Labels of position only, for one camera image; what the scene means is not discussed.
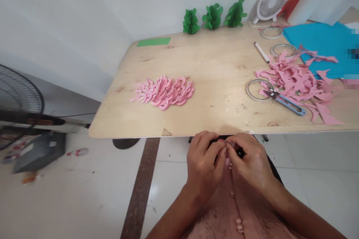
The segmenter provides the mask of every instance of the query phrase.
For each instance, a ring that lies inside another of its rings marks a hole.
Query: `green paper square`
[[[140,40],[137,44],[137,47],[168,45],[170,40],[170,37]]]

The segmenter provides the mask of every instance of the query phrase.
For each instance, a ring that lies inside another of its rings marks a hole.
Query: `pink dress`
[[[244,233],[237,231],[242,219]],[[201,218],[183,236],[188,239],[304,239],[291,230],[268,202],[235,170],[224,167],[223,180],[203,208]]]

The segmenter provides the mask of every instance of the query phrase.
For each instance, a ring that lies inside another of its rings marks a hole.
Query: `tape roll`
[[[269,101],[271,100],[272,98],[271,97],[268,97],[268,98],[264,98],[264,99],[260,99],[260,98],[257,98],[257,97],[254,97],[250,92],[249,92],[249,85],[251,85],[252,83],[254,82],[264,82],[266,83],[272,90],[274,90],[274,86],[272,85],[272,83],[270,83],[269,81],[267,80],[263,80],[263,79],[255,79],[255,80],[251,80],[250,82],[248,82],[247,86],[246,86],[246,92],[248,94],[248,96],[250,98],[252,98],[253,100],[255,101],[258,101],[258,102],[266,102],[266,101]]]
[[[278,31],[278,35],[271,37],[271,36],[268,36],[265,34],[265,31],[273,30],[273,29]],[[261,31],[261,36],[264,37],[265,39],[277,39],[277,38],[281,37],[282,35],[283,35],[283,30],[278,27],[274,27],[274,26],[266,27]]]
[[[279,57],[279,55],[274,51],[278,47],[287,47],[293,51],[292,54],[285,56],[286,58],[293,58],[295,57],[297,53],[297,48],[290,45],[290,44],[278,44],[270,48],[270,54],[272,54],[274,57]]]

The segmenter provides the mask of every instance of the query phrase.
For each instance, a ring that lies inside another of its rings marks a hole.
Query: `brown floor strip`
[[[146,139],[120,239],[141,237],[159,143],[160,138]]]

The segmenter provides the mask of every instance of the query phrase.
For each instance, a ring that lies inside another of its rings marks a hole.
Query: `hand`
[[[265,196],[269,188],[278,181],[270,168],[266,150],[252,135],[238,133],[226,139],[227,155],[233,167],[258,192]],[[231,144],[241,146],[246,153],[243,159],[239,158]]]
[[[196,134],[187,154],[188,179],[184,189],[200,203],[212,196],[223,176],[225,143],[219,140],[208,148],[209,142],[218,137],[208,131]]]

